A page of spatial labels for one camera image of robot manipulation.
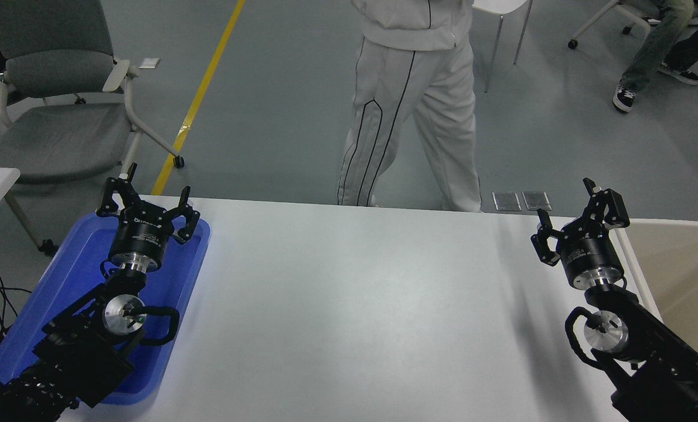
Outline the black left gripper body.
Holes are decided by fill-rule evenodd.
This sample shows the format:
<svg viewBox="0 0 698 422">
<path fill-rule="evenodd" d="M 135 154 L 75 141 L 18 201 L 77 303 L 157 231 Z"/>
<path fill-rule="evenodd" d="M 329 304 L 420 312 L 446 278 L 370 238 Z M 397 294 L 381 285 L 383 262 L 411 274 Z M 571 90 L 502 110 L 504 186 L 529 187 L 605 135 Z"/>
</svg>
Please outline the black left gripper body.
<svg viewBox="0 0 698 422">
<path fill-rule="evenodd" d="M 121 264 L 129 256 L 145 256 L 151 264 L 162 264 L 174 227 L 167 210 L 151 203 L 135 204 L 118 215 L 118 230 L 110 247 L 110 261 Z"/>
</svg>

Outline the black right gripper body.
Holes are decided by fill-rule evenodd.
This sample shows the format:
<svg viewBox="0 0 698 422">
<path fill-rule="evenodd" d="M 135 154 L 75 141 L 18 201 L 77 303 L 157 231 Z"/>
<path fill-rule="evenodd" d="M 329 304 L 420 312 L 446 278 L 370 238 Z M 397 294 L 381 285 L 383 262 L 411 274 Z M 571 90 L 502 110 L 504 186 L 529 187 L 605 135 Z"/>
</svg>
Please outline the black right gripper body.
<svg viewBox="0 0 698 422">
<path fill-rule="evenodd" d="M 605 224 L 577 219 L 566 224 L 562 232 L 559 256 L 569 280 L 592 270 L 601 270 L 610 280 L 622 278 L 623 268 Z"/>
</svg>

